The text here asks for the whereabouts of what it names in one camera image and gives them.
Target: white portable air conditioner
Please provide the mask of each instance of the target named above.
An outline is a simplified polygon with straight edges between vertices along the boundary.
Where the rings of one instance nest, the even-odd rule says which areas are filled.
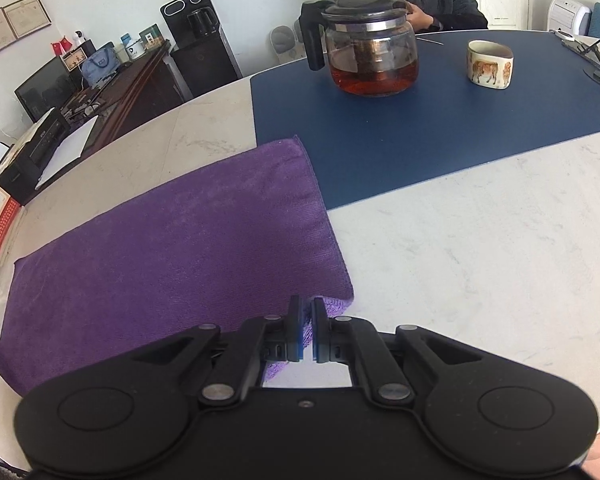
[[[573,36],[586,35],[591,9],[575,0],[553,0],[549,6],[546,30],[561,30]]]

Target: metal band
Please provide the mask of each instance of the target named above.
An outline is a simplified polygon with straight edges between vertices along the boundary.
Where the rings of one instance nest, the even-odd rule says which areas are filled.
[[[333,27],[338,32],[377,32],[379,30],[400,27],[406,21],[406,17],[400,17],[393,20],[385,20],[384,22],[333,23]]]

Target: black screen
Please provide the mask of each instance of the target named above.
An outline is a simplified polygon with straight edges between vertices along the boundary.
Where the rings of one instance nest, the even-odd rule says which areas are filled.
[[[61,108],[76,91],[64,62],[56,56],[30,76],[16,96],[36,123],[51,108]]]

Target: white marble table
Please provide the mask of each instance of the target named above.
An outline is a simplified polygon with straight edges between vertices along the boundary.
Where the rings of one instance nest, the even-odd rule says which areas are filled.
[[[0,268],[168,180],[256,145],[249,80],[116,140],[27,207]],[[355,301],[392,332],[419,324],[581,386],[600,410],[600,133],[329,212]],[[349,383],[346,368],[290,365],[271,386]],[[0,457],[28,465],[0,378]]]

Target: metal screw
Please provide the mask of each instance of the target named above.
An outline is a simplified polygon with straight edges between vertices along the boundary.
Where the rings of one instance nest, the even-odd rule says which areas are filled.
[[[230,399],[235,390],[228,384],[209,384],[202,390],[202,396],[209,400],[227,400]]]
[[[378,393],[382,399],[402,400],[411,395],[411,390],[404,384],[388,383],[380,386],[380,388],[378,388]]]

